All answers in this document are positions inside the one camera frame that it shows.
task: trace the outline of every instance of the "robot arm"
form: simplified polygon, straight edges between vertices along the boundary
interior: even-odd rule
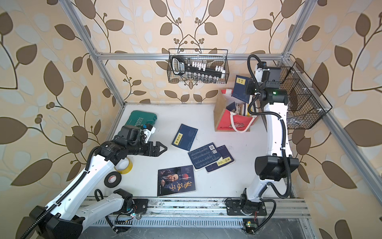
[[[154,131],[155,128],[149,124],[143,129],[123,126],[112,141],[95,147],[82,172],[45,207],[36,206],[30,212],[29,216],[36,221],[21,238],[26,238],[37,227],[37,233],[46,239],[77,239],[100,218],[119,210],[127,213],[133,204],[133,195],[122,189],[88,207],[80,209],[80,205],[113,167],[121,169],[126,165],[127,155],[157,157],[165,152],[167,147],[160,142],[154,146],[153,142],[148,141]]]

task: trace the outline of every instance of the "floral wallpaper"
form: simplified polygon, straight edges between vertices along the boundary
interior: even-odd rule
[[[57,1],[0,1],[0,23],[0,203],[8,217],[0,228],[19,238],[29,212],[62,191],[105,140],[120,107],[103,96],[107,86]]]
[[[73,0],[99,52],[281,53],[302,0]]]
[[[170,48],[281,53],[304,4],[301,0],[121,0],[112,4],[73,0],[72,3],[99,52],[164,54]],[[104,63],[128,103],[214,103],[217,90],[233,87],[236,74],[249,75],[245,61],[228,62],[228,84],[169,81],[166,61]],[[104,96],[110,97],[109,92],[105,88]]]
[[[377,0],[318,0],[291,54],[379,175],[381,11]],[[322,238],[379,238],[382,207],[325,124],[289,136],[300,159],[294,187]]]

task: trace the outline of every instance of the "roll of tape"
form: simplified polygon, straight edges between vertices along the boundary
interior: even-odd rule
[[[116,187],[122,180],[122,176],[118,172],[109,173],[104,180],[105,186],[108,188]]]

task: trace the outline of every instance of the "book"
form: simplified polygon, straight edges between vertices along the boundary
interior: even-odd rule
[[[196,191],[192,165],[158,170],[157,196]]]
[[[235,113],[238,109],[238,104],[236,102],[232,102],[226,107],[226,109]]]
[[[245,88],[252,78],[236,75],[235,85],[233,87],[232,96],[249,104],[249,97],[251,95],[245,93]]]
[[[190,151],[192,143],[196,137],[197,128],[181,124],[172,145],[175,147]]]
[[[188,152],[188,156],[194,165],[195,171],[198,171],[222,159],[222,155],[216,150],[214,143],[207,144],[196,150]]]
[[[221,167],[227,166],[235,162],[235,160],[233,159],[232,155],[230,154],[230,152],[228,151],[225,145],[216,148],[216,150],[222,155],[223,158],[207,166],[206,167],[207,172],[215,171],[216,169],[220,169]]]

